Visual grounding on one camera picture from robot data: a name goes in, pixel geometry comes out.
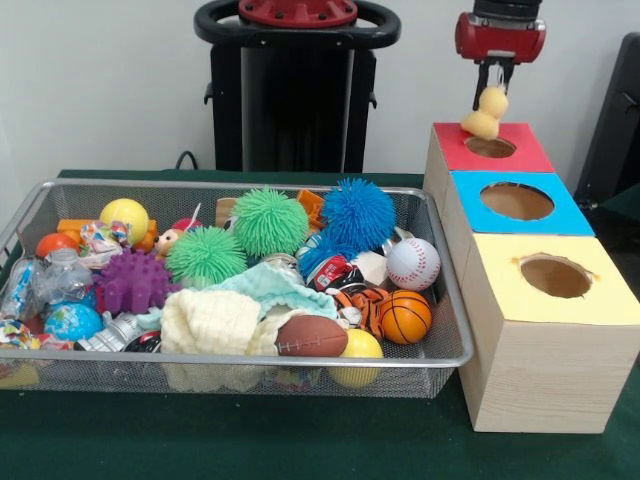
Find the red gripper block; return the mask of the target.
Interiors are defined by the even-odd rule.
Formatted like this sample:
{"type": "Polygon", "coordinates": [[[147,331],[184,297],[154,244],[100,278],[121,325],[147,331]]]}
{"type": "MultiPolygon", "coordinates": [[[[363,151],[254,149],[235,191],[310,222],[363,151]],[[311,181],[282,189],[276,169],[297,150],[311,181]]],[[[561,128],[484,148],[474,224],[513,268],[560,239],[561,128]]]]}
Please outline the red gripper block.
{"type": "Polygon", "coordinates": [[[478,65],[472,110],[479,109],[480,96],[488,84],[491,59],[510,60],[500,63],[499,73],[499,85],[508,94],[514,64],[533,63],[541,53],[545,39],[546,23],[542,19],[521,22],[461,13],[455,28],[456,52],[478,65]]]}

